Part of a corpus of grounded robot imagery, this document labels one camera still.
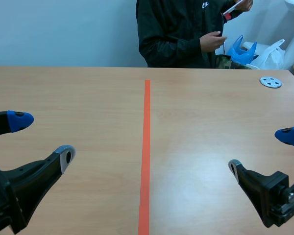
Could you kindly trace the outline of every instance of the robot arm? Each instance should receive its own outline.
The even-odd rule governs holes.
[[[34,118],[20,112],[0,112],[0,135],[30,126]],[[0,170],[0,231],[10,226],[17,234],[24,229],[48,190],[65,172],[75,156],[70,145],[50,156],[9,171]]]
[[[277,131],[275,137],[294,146],[294,127]],[[277,171],[264,176],[247,170],[238,160],[231,160],[229,168],[267,228],[280,227],[294,216],[294,184],[289,186],[288,175]]]

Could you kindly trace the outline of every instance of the orange tape line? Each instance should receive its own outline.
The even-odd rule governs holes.
[[[145,81],[141,197],[139,203],[138,235],[149,235],[150,191],[150,80]]]

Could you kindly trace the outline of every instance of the phone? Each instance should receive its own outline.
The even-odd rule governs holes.
[[[228,9],[227,11],[225,11],[225,12],[223,13],[223,15],[229,14],[229,13],[231,13],[232,11],[234,11],[235,8],[236,8],[239,4],[241,4],[243,1],[244,1],[244,0],[240,0],[237,4],[235,4],[235,5],[232,6],[230,9]]]

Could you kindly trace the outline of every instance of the screw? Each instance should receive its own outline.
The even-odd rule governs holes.
[[[290,192],[289,197],[288,197],[288,201],[289,201],[289,203],[294,202],[294,193],[293,192]]]

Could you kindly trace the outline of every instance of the blue fingertip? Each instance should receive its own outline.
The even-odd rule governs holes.
[[[29,127],[34,122],[32,114],[24,113],[22,116],[17,116],[14,111],[7,112],[8,122],[12,133],[23,130]]]
[[[283,129],[278,130],[274,136],[281,142],[294,146],[294,127],[289,132],[283,132]]]

